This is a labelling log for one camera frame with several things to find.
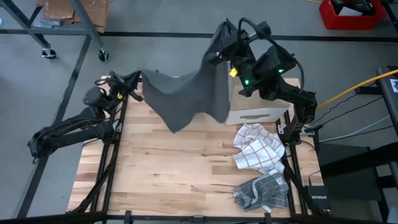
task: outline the wooden table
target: wooden table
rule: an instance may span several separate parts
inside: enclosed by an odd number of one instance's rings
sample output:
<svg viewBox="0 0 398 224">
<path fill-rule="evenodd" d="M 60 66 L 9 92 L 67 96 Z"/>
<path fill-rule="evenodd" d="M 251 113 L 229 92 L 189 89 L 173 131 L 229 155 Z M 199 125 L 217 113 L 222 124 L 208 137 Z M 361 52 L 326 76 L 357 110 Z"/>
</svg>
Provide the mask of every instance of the wooden table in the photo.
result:
<svg viewBox="0 0 398 224">
<path fill-rule="evenodd" d="M 286 81 L 298 84 L 297 79 Z M 276 133 L 275 123 L 263 125 Z M 240 127 L 225 126 L 207 114 L 196 114 L 186 128 L 173 134 L 145 102 L 129 99 L 108 214 L 124 215 L 126 210 L 131 210 L 134 215 L 263 217 L 263 209 L 245 212 L 234 203 L 233 189 L 261 175 L 255 170 L 239 170 L 233 161 L 232 155 L 240 151 L 232 146 Z M 302 139 L 313 144 L 310 137 Z M 94 186 L 102 148 L 101 141 L 83 148 L 69 210 Z M 305 143 L 296 149 L 302 180 L 308 185 L 308 176 L 319 170 L 317 155 L 313 147 Z M 312 175 L 312 183 L 323 185 L 320 172 Z M 296 212 L 301 213 L 294 186 L 292 191 Z M 99 195 L 98 210 L 101 210 L 103 194 L 104 187 Z M 290 217 L 289 208 L 275 208 L 271 216 Z"/>
</svg>

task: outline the concrete floor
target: concrete floor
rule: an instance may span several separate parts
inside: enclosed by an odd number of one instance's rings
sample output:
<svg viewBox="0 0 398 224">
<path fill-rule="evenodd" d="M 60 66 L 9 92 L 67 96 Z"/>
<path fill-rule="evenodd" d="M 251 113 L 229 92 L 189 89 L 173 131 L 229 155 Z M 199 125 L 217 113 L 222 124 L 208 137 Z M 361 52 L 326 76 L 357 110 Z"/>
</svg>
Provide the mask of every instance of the concrete floor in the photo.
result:
<svg viewBox="0 0 398 224">
<path fill-rule="evenodd" d="M 33 1 L 14 2 L 27 15 L 34 9 Z M 0 29 L 19 29 L 18 24 L 3 9 L 0 9 L 0 17 L 3 19 Z M 240 17 L 251 18 L 254 22 L 266 20 L 275 35 L 398 36 L 388 20 L 370 31 L 326 30 L 320 19 L 318 4 L 304 0 L 118 0 L 111 6 L 106 30 L 213 32 L 225 17 L 232 22 L 237 22 Z M 46 36 L 46 39 L 57 51 L 58 58 L 55 60 L 41 58 L 40 46 L 28 35 L 0 35 L 0 218 L 15 215 L 33 168 L 26 143 L 34 132 L 52 122 L 84 41 L 84 37 L 71 36 Z M 138 68 L 149 68 L 182 75 L 198 68 L 210 40 L 103 37 L 103 41 L 110 53 L 109 62 L 98 60 L 98 46 L 91 42 L 66 118 L 83 108 L 81 100 L 85 92 L 109 70 L 127 74 Z M 397 44 L 295 41 L 279 41 L 279 44 L 296 54 L 306 73 L 305 89 L 317 92 L 318 102 L 324 102 L 360 81 L 375 76 L 377 67 L 397 65 L 398 62 Z M 257 41 L 252 44 L 252 49 L 256 56 L 260 56 L 268 46 L 265 42 Z M 299 71 L 292 70 L 285 76 L 299 77 Z M 323 120 L 374 98 L 357 96 L 333 110 Z M 322 108 L 318 117 L 333 105 Z M 320 131 L 320 138 L 351 133 L 386 114 L 384 102 L 378 101 L 366 109 L 327 124 Z M 385 120 L 374 128 L 388 125 L 391 122 Z M 375 148 L 396 140 L 394 130 L 385 129 L 335 143 Z M 65 212 L 81 145 L 60 149 L 51 156 L 31 206 L 30 216 Z M 386 174 L 388 170 L 381 168 L 380 172 Z M 389 190 L 387 194 L 389 205 L 397 206 L 397 191 Z M 333 208 L 335 214 L 341 217 L 379 219 L 373 202 L 334 200 Z"/>
</svg>

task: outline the dark gray towel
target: dark gray towel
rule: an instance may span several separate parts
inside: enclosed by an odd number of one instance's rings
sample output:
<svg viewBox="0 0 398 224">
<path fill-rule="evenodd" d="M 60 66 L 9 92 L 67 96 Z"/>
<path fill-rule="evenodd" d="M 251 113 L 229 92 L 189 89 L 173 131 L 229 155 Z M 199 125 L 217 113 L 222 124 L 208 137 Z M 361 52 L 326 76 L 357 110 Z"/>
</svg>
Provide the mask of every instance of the dark gray towel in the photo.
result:
<svg viewBox="0 0 398 224">
<path fill-rule="evenodd" d="M 221 39 L 228 35 L 227 28 L 225 22 L 217 28 L 206 54 L 221 48 Z M 207 113 L 219 123 L 224 123 L 227 118 L 227 63 L 212 65 L 205 55 L 199 71 L 181 77 L 141 70 L 142 94 L 146 103 L 173 133 L 188 125 L 195 113 Z"/>
<path fill-rule="evenodd" d="M 254 210 L 263 205 L 269 208 L 287 206 L 289 186 L 280 173 L 266 174 L 252 179 L 234 189 L 235 203 L 245 210 Z"/>
</svg>

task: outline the gray checkered cloth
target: gray checkered cloth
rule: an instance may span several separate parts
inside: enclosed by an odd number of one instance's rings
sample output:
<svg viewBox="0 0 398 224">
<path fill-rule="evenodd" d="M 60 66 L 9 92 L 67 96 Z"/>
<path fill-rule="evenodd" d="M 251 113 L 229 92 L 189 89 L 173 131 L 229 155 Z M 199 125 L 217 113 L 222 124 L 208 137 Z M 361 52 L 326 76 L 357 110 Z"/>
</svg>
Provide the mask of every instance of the gray checkered cloth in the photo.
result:
<svg viewBox="0 0 398 224">
<path fill-rule="evenodd" d="M 271 212 L 272 208 L 287 206 L 287 191 L 289 186 L 278 172 L 265 174 L 252 179 L 234 189 L 235 203 L 246 211 L 264 208 Z"/>
</svg>

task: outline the white wire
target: white wire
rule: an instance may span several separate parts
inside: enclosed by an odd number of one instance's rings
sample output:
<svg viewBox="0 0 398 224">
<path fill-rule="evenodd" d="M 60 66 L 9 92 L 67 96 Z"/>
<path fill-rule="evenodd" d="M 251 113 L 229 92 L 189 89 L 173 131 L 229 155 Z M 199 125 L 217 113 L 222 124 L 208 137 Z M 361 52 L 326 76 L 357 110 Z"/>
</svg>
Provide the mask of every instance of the white wire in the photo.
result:
<svg viewBox="0 0 398 224">
<path fill-rule="evenodd" d="M 384 121 L 385 119 L 387 119 L 387 118 L 389 118 L 389 117 L 390 117 L 390 115 L 388 115 L 388 116 L 386 116 L 385 118 L 382 118 L 382 119 L 376 121 L 376 122 L 373 123 L 373 124 L 370 124 L 370 125 L 366 126 L 365 128 L 361 128 L 361 129 L 359 129 L 359 130 L 357 130 L 357 131 L 355 131 L 355 132 L 353 132 L 353 133 L 351 133 L 351 134 L 346 134 L 346 135 L 344 135 L 344 136 L 338 136 L 338 137 L 335 137 L 335 138 L 322 140 L 322 141 L 319 141 L 319 143 L 323 143 L 323 142 L 327 142 L 327 141 L 333 141 L 333 140 L 337 140 L 337 139 L 341 139 L 341 138 L 350 137 L 350 136 L 352 136 L 352 135 L 354 135 L 354 134 L 360 133 L 361 131 L 363 131 L 363 130 L 365 130 L 365 129 L 367 129 L 367 128 L 370 128 L 371 126 L 373 126 L 373 125 L 375 125 L 375 124 L 377 124 L 377 123 L 380 123 L 381 121 Z"/>
</svg>

